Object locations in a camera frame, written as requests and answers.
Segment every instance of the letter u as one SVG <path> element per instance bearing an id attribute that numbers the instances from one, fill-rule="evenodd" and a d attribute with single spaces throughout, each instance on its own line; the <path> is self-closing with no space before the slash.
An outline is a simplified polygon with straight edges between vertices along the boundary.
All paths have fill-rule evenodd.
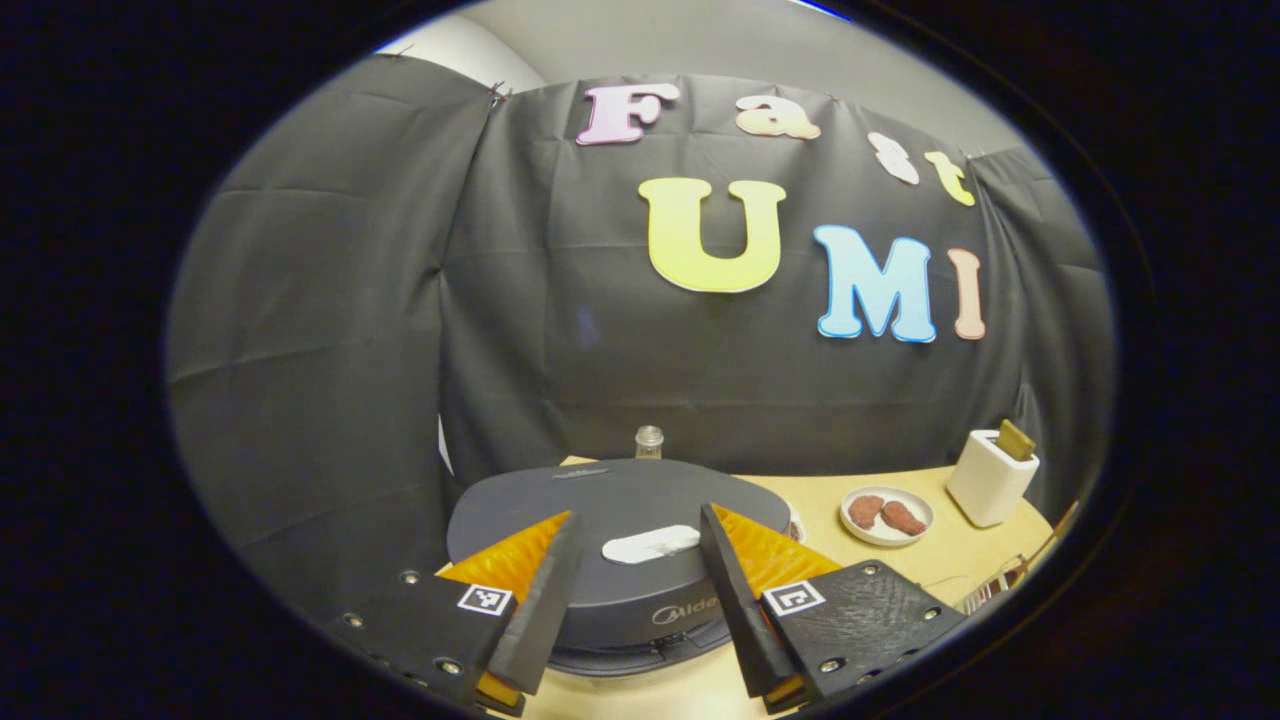
<path id="1" fill-rule="evenodd" d="M 671 283 L 699 292 L 744 292 L 773 277 L 782 259 L 778 202 L 787 193 L 759 181 L 730 183 L 728 193 L 746 213 L 746 250 L 713 258 L 703 250 L 701 201 L 710 183 L 695 178 L 657 178 L 640 183 L 649 201 L 649 260 Z"/>

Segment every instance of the yellow letter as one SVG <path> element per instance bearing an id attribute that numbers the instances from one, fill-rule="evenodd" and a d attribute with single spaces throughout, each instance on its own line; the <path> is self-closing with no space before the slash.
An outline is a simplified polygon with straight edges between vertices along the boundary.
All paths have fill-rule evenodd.
<path id="1" fill-rule="evenodd" d="M 947 158 L 946 152 L 925 152 L 924 159 L 933 163 L 933 167 L 938 169 L 938 179 L 942 181 L 942 187 L 946 188 L 951 197 L 956 199 L 956 202 L 970 206 L 975 202 L 973 193 L 960 184 L 964 170 L 957 168 L 951 161 L 951 158 Z"/>
<path id="2" fill-rule="evenodd" d="M 701 201 L 712 192 L 705 181 L 658 178 L 640 183 L 649 201 L 649 260 L 671 283 L 699 292 L 742 292 L 773 277 L 782 259 L 778 232 L 781 187 L 758 181 L 728 186 L 746 211 L 746 250 L 732 259 L 713 258 L 703 250 Z"/>
<path id="3" fill-rule="evenodd" d="M 804 108 L 786 97 L 753 95 L 737 101 L 737 127 L 751 135 L 790 135 L 800 140 L 813 140 L 822 128 L 809 122 Z"/>

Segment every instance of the pink letter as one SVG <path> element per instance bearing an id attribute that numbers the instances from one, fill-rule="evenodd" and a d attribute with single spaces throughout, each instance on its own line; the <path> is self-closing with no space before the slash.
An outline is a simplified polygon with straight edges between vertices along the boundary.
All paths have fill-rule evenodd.
<path id="1" fill-rule="evenodd" d="M 680 97 L 680 88 L 671 83 L 623 85 L 618 87 L 593 87 L 586 94 L 591 97 L 591 122 L 586 129 L 577 133 L 579 145 L 604 145 L 609 142 L 635 142 L 644 137 L 644 131 L 631 127 L 631 115 L 643 123 L 658 119 L 663 100 Z M 631 97 L 644 95 L 635 102 Z"/>
<path id="2" fill-rule="evenodd" d="M 956 334 L 964 340 L 980 340 L 982 336 L 987 334 L 978 296 L 978 268 L 982 266 L 982 261 L 973 252 L 959 247 L 947 250 L 947 258 L 955 265 L 956 279 L 960 283 L 960 316 L 956 318 Z"/>

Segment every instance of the midea logo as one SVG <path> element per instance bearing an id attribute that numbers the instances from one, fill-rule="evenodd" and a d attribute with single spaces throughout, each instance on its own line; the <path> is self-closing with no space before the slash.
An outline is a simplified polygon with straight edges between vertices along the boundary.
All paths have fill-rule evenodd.
<path id="1" fill-rule="evenodd" d="M 703 610 L 710 610 L 712 607 L 716 607 L 717 605 L 719 605 L 719 598 L 717 598 L 717 597 L 708 597 L 705 600 L 699 600 L 698 602 L 695 602 L 692 605 L 686 605 L 684 607 L 680 607 L 680 606 L 676 606 L 676 605 L 668 605 L 666 607 L 659 607 L 653 614 L 653 624 L 654 625 L 668 625 L 671 623 L 675 623 L 676 620 L 680 620 L 681 618 L 686 618 L 689 615 L 692 615 L 694 612 L 701 612 Z"/>
<path id="2" fill-rule="evenodd" d="M 564 478 L 585 478 L 586 475 L 600 475 L 608 473 L 608 468 L 600 468 L 599 470 L 573 470 L 572 473 L 563 473 L 559 475 L 552 475 L 553 480 L 563 480 Z"/>

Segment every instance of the black border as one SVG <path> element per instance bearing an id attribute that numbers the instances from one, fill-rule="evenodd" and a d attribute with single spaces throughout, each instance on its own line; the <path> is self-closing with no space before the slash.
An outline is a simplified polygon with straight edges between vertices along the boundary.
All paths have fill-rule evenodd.
<path id="1" fill-rule="evenodd" d="M 1266 416 L 1274 372 L 1247 345 L 1270 325 L 1266 306 L 1248 301 L 1265 287 L 1262 247 L 1274 238 L 1256 159 L 1270 137 L 1254 96 L 1266 18 L 1155 3 L 832 5 L 925 51 L 1041 141 L 1094 229 L 1116 231 L 1105 247 L 1124 310 L 1120 450 L 1082 509 L 1080 532 L 1004 612 L 905 666 L 896 688 L 865 693 L 859 714 L 1225 716 L 1254 707 L 1249 692 L 1262 685 L 1249 664 L 1266 633 L 1240 633 L 1224 618 L 1266 618 L 1238 592 L 1260 571 L 1226 543 L 1206 542 L 1234 527 L 1206 512 L 1204 498 L 1211 486 L 1219 502 L 1247 500 L 1267 477 L 1267 446 L 1249 432 L 1266 429 L 1251 423 Z M 9 245 L 19 269 L 10 382 L 23 392 L 6 409 L 29 478 L 15 483 L 5 524 L 10 577 L 31 591 L 14 615 L 19 708 L 424 715 L 411 688 L 325 653 L 216 541 L 182 482 L 159 378 L 173 270 L 206 193 L 311 87 L 440 9 L 228 0 L 14 13 L 9 47 L 22 72 L 13 96 L 36 111 L 15 143 L 26 172 L 13 186 L 18 238 Z M 1088 147 L 1093 167 L 1061 137 L 1043 142 L 1055 131 L 1019 92 Z M 1073 182 L 1094 167 L 1146 260 L 1120 232 L 1114 200 L 1089 192 L 1101 186 Z M 1252 332 L 1226 340 L 1231 329 Z M 1187 655 L 1204 660 L 1174 660 Z M 901 705 L 906 691 L 927 687 Z"/>

